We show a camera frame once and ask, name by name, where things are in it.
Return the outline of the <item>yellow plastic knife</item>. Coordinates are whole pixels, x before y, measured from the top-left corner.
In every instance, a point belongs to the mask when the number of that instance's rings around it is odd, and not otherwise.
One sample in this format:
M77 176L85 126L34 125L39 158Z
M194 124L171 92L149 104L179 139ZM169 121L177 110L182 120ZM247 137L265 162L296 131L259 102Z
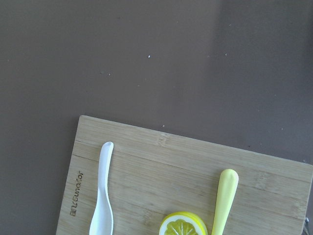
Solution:
M225 169L220 174L212 235L222 235L234 201L239 182L238 173Z

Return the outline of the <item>yellow lemon slice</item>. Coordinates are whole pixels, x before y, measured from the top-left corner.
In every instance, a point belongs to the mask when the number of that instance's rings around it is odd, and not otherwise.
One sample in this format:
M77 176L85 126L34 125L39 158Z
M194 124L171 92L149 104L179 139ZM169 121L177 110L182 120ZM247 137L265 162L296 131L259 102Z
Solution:
M159 228L159 235L207 235L204 221L196 214L179 211L164 218Z

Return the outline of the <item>bamboo cutting board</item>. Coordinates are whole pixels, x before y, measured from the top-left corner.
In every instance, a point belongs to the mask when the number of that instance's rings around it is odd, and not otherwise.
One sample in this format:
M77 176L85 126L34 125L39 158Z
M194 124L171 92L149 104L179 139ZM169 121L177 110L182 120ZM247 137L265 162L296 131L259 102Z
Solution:
M86 235L102 145L114 144L108 192L116 235L156 235L165 216L197 214L211 230L220 173L239 175L226 235L299 235L313 167L261 153L80 116L56 233Z

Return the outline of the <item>white ceramic spoon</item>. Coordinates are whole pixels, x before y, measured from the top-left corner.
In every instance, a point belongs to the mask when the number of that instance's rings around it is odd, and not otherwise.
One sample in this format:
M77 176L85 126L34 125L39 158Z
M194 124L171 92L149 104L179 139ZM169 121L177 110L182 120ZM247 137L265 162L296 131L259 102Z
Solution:
M98 165L97 200L90 223L90 235L113 234L113 212L108 194L108 178L113 147L114 144L110 141L104 143L101 147Z

